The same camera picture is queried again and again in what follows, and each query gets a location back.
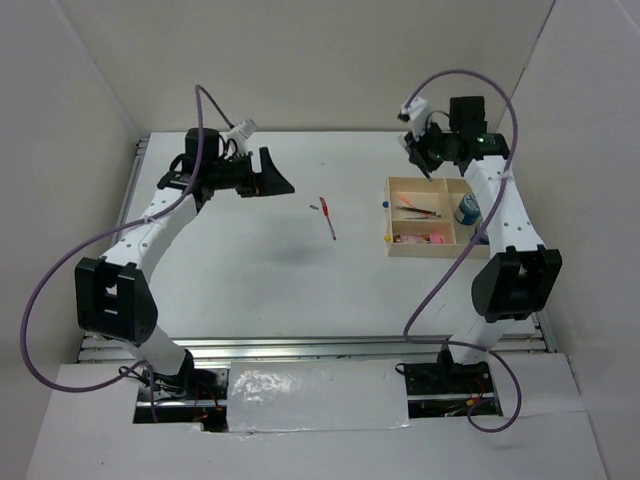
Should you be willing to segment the orange highlighter pen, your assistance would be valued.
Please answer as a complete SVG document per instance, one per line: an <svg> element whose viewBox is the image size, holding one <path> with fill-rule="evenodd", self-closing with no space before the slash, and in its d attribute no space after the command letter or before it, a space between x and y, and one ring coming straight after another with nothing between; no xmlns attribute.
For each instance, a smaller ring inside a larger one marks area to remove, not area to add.
<svg viewBox="0 0 640 480"><path fill-rule="evenodd" d="M397 193L396 196L409 207L415 207L415 205L403 194Z"/></svg>

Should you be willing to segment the red gel pen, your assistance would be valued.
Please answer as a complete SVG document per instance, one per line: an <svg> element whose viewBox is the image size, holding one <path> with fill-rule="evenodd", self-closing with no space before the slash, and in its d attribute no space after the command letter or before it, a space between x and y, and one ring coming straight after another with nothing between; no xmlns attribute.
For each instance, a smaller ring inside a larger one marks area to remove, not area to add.
<svg viewBox="0 0 640 480"><path fill-rule="evenodd" d="M337 236L336 236L336 233L335 233L335 230L334 230L331 218L330 218L329 208L328 208L328 205L326 203L326 200L325 200L324 197L320 196L319 197L319 201L320 201L320 205L321 205L321 209L322 209L323 215L324 215L324 217L325 217L325 219L327 221L328 228L329 228L332 240L336 241L337 240Z"/></svg>

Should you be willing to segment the blue capped gel pen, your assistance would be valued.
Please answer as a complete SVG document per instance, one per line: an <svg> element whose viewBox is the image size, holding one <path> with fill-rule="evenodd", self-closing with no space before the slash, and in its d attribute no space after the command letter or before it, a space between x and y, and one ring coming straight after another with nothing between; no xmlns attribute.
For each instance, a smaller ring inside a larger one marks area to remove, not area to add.
<svg viewBox="0 0 640 480"><path fill-rule="evenodd" d="M424 214L424 215L437 215L437 212L434 212L434 211L431 211L431 210L427 210L427 209L420 209L420 208L416 208L416 207L410 207L410 206L397 206L396 209L402 210L402 211L420 213L420 214Z"/></svg>

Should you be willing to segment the pink capped marker bottle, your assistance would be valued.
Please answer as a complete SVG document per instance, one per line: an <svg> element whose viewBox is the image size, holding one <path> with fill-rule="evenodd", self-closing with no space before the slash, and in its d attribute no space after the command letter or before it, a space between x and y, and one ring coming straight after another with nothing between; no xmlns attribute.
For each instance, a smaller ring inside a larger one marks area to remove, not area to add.
<svg viewBox="0 0 640 480"><path fill-rule="evenodd" d="M445 243L445 239L438 233L395 234L393 236L393 242L402 244L443 245Z"/></svg>

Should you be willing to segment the blue refill pen clear cap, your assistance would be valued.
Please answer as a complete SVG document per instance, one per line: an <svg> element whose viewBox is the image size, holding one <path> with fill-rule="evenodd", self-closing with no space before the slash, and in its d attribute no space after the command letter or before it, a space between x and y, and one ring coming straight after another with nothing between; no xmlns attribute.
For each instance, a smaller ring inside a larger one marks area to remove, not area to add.
<svg viewBox="0 0 640 480"><path fill-rule="evenodd" d="M403 138L403 141L409 163L416 167L428 181L432 181L433 169L428 149L420 146L409 134Z"/></svg>

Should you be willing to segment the black gel pen clear cap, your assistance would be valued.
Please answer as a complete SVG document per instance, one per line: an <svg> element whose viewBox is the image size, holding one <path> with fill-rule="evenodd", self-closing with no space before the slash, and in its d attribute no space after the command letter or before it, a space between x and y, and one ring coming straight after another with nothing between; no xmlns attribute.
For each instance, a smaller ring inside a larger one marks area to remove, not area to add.
<svg viewBox="0 0 640 480"><path fill-rule="evenodd" d="M403 220L422 221L422 220L439 220L439 219L442 219L442 216L439 215L439 214L437 214L437 215L419 214L419 215L414 215L414 216L407 216Z"/></svg>

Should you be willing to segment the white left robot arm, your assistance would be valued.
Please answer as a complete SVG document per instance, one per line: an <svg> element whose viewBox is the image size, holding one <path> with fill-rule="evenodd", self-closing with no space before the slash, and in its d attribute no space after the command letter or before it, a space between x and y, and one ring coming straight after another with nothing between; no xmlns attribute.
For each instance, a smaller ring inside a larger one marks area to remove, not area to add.
<svg viewBox="0 0 640 480"><path fill-rule="evenodd" d="M294 186L273 163L267 147L255 154L237 150L224 157L215 129L190 129L184 150L159 180L154 196L120 241L99 258L83 258L74 271L81 329L122 344L151 366L161 389L176 399L189 397L204 371L192 354L158 324L159 311L149 282L164 253L217 191L242 198L292 194ZM258 157L260 169L252 167Z"/></svg>

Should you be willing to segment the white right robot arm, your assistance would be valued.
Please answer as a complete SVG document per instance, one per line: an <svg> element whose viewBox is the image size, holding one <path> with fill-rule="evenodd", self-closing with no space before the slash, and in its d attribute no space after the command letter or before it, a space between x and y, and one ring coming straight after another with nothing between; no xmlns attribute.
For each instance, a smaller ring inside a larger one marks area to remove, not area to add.
<svg viewBox="0 0 640 480"><path fill-rule="evenodd" d="M443 163L455 165L478 203L489 260L471 284L476 312L441 348L436 379L448 392L460 391L486 365L503 335L546 304L562 266L558 250L546 247L519 194L503 135L491 133L481 96L450 101L449 129L432 119L429 103L417 97L400 111L411 130L404 137L409 161L424 175Z"/></svg>

